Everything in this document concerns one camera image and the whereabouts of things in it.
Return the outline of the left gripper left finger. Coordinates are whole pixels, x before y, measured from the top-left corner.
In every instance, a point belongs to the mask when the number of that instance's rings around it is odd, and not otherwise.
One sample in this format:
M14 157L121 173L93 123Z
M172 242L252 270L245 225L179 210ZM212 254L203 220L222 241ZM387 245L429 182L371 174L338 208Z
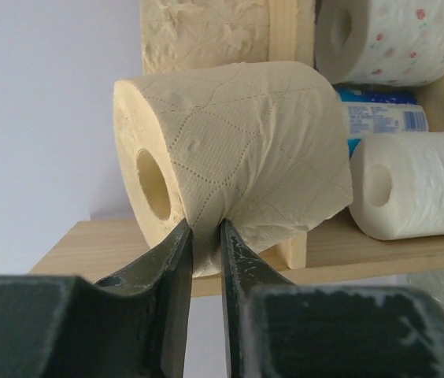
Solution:
M181 377L192 265L181 221L96 283L0 276L0 377Z

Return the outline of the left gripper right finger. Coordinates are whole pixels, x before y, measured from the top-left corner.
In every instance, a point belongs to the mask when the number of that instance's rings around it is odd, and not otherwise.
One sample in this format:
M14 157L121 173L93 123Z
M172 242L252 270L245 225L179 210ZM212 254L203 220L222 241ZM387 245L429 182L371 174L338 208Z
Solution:
M230 377L444 377L444 312L403 286L292 283L220 226Z

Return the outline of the brown roll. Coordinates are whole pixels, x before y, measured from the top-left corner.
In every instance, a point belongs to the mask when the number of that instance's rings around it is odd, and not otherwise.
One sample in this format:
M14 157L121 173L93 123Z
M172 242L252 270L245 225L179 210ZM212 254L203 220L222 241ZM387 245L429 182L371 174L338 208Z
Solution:
M113 122L146 242L158 245L186 221L196 277L220 271L224 220L261 252L353 200L341 102L318 71L296 61L118 80Z
M141 1L145 74L268 60L266 1Z

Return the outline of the plain white roll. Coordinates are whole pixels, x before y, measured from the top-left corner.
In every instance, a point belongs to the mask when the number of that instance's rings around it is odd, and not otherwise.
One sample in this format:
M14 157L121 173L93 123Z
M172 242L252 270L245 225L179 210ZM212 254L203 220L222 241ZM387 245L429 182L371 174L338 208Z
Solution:
M444 235L444 132L378 134L350 159L350 214L378 240Z

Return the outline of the blue white roll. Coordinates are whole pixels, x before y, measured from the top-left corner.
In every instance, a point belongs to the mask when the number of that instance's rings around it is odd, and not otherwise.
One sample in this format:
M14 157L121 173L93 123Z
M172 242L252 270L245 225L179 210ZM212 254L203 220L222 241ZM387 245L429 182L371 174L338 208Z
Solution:
M340 87L336 92L342 104L349 155L369 135L429 131L424 108L409 91Z

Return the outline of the white patterned roll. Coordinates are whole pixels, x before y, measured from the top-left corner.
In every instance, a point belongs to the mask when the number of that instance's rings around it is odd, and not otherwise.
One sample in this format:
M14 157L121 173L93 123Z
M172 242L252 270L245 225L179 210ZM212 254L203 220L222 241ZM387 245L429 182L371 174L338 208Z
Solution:
M332 84L432 83L444 76L444 1L323 1L314 54Z

